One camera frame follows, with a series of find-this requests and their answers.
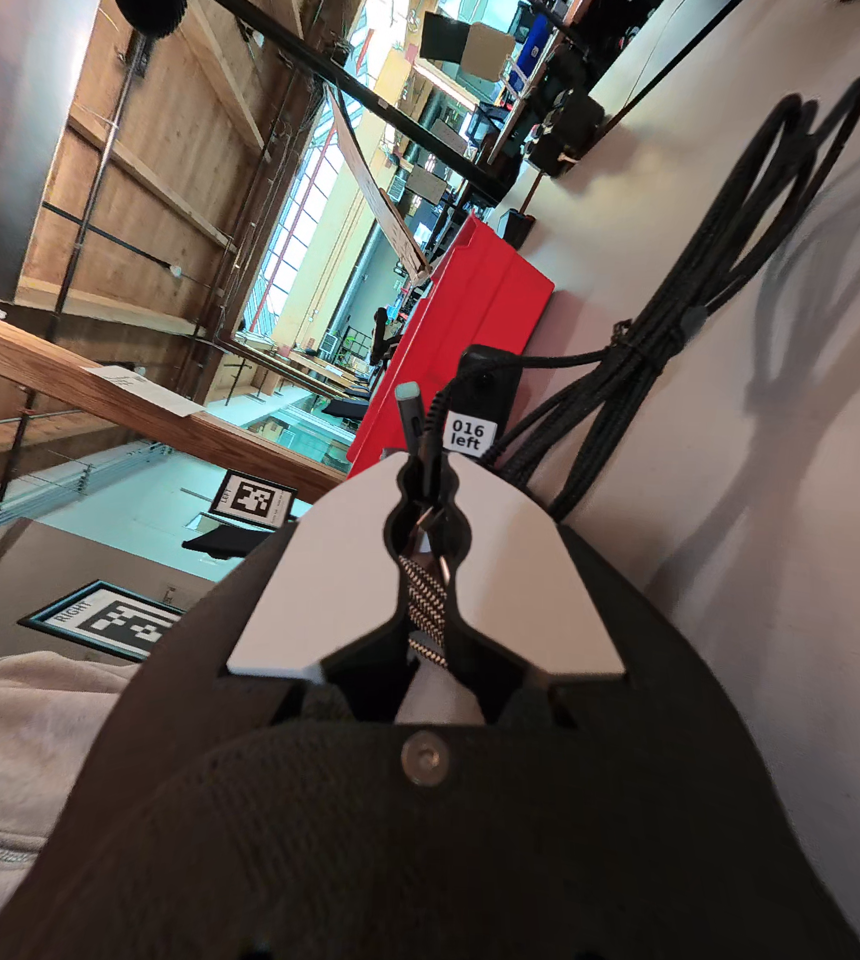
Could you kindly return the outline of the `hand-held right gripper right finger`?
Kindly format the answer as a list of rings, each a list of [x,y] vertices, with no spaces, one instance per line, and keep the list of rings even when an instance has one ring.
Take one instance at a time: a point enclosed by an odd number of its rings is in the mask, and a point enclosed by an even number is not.
[[[624,662],[548,514],[456,452],[440,481],[458,626],[549,682],[622,677]]]

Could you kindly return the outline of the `grey sweatshirt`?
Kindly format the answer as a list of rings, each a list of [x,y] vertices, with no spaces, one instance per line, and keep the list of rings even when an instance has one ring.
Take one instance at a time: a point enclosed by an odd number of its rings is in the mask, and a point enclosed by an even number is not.
[[[136,664],[0,657],[0,911],[48,842]]]

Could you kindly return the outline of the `red plastic bin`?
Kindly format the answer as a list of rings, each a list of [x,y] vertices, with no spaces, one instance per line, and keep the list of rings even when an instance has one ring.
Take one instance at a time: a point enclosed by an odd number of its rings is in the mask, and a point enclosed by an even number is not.
[[[554,283],[474,215],[434,269],[348,451],[349,477],[404,446],[394,389],[416,382],[430,403],[456,374],[471,345],[521,354],[554,292]]]

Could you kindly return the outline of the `grey desk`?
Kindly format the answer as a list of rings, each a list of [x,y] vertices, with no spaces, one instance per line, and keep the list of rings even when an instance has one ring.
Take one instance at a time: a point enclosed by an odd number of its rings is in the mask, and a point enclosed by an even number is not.
[[[860,76],[860,2],[744,2],[568,174],[523,256],[533,354],[655,291],[783,96]],[[700,651],[860,933],[860,121],[809,211],[667,366],[571,525]]]

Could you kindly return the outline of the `white paper sheet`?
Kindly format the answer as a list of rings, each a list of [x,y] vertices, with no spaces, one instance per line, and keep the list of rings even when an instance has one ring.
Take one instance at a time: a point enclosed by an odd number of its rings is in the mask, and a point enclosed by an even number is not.
[[[203,405],[168,390],[125,366],[94,366],[88,367],[87,372],[181,418],[193,416],[206,409]]]

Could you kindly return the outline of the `black office chair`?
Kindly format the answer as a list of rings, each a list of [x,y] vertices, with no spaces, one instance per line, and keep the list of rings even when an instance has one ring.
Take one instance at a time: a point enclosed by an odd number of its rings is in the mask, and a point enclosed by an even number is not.
[[[243,559],[256,550],[274,532],[250,530],[243,527],[219,524],[215,529],[184,540],[182,547],[196,553],[205,554],[213,560],[227,561]]]

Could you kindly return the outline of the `black bag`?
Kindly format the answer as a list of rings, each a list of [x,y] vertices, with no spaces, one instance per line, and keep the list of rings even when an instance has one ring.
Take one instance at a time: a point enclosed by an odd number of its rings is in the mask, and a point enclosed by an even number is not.
[[[588,89],[563,90],[525,143],[524,160],[544,176],[558,178],[586,155],[605,120],[604,107]]]

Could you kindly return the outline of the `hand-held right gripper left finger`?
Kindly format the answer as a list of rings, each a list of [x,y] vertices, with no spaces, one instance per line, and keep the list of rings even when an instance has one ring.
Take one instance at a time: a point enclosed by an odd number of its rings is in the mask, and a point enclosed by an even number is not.
[[[398,621],[400,569],[386,528],[407,465],[408,455],[395,452],[303,514],[227,660],[229,674],[321,684],[340,655]]]

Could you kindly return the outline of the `framed black white marker sign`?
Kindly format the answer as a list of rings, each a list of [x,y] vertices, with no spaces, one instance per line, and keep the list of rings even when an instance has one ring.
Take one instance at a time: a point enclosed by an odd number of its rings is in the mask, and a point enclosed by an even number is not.
[[[93,581],[21,617],[18,625],[50,637],[143,663],[183,610],[105,581]]]
[[[214,517],[242,522],[264,531],[282,529],[292,516],[294,487],[235,470],[228,470],[210,504]]]

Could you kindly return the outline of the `wooden handrail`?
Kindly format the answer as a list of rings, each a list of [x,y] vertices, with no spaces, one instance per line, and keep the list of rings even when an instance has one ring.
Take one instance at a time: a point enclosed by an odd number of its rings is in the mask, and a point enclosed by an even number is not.
[[[124,390],[62,346],[0,319],[0,377],[225,470],[296,489],[316,503],[344,475],[202,411],[177,414]]]

